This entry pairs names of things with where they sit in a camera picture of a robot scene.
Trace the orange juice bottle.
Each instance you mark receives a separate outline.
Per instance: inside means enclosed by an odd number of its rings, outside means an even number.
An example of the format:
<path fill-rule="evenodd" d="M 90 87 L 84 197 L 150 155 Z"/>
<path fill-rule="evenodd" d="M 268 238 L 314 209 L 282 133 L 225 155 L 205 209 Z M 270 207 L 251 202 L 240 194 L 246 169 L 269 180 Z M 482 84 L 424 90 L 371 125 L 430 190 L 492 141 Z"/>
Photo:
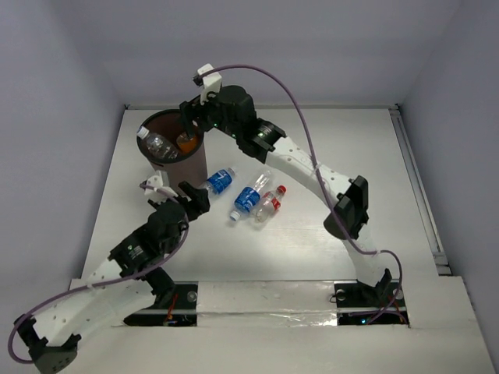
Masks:
<path fill-rule="evenodd" d="M 182 154 L 191 153 L 196 149 L 198 142 L 197 135 L 190 137 L 186 132 L 181 133 L 176 139 L 177 147 Z"/>

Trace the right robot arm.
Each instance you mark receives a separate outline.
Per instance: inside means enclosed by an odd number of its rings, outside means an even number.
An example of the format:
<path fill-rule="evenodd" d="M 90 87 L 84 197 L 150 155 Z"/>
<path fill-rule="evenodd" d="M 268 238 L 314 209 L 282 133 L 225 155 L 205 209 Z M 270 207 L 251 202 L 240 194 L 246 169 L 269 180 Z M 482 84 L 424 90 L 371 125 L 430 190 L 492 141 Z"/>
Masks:
<path fill-rule="evenodd" d="M 187 132 L 217 129 L 231 136 L 238 148 L 270 168 L 281 171 L 317 196 L 330 210 L 326 231 L 345 246 L 356 271 L 360 299 L 373 307 L 388 294 L 391 274 L 377 257 L 367 222 L 369 185 L 320 164 L 285 131 L 259 118 L 253 98 L 240 86 L 225 86 L 179 105 Z"/>

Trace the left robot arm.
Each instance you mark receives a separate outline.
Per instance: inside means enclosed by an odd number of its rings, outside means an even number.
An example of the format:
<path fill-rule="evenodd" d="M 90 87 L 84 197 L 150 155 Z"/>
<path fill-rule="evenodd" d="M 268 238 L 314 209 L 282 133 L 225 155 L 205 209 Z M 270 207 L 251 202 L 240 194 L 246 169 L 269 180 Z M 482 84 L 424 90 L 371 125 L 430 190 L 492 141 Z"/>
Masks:
<path fill-rule="evenodd" d="M 190 222 L 211 207 L 208 191 L 188 182 L 170 188 L 142 183 L 165 198 L 147 222 L 114 247 L 83 285 L 52 296 L 22 314 L 8 339 L 11 358 L 40 373 L 59 373 L 78 354 L 79 342 L 141 308 L 163 308 L 175 282 L 163 269 L 182 247 Z"/>

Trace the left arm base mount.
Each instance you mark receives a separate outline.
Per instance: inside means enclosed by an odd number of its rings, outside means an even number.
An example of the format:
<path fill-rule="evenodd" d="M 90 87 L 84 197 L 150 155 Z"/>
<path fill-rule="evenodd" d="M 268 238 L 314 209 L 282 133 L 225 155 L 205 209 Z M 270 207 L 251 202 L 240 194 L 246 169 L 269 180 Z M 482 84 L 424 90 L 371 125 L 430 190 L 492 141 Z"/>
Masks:
<path fill-rule="evenodd" d="M 155 302 L 127 316 L 123 323 L 135 327 L 190 327 L 197 325 L 198 283 L 181 282 L 165 302 Z"/>

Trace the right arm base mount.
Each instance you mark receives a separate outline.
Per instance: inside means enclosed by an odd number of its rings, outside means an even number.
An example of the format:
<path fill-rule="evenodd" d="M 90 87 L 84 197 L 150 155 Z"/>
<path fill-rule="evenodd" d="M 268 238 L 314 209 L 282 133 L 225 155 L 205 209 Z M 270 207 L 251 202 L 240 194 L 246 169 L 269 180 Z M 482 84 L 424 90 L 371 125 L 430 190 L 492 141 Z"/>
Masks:
<path fill-rule="evenodd" d="M 335 282 L 329 302 L 336 305 L 339 326 L 409 325 L 403 290 L 392 281 L 381 299 L 369 299 L 355 281 Z"/>

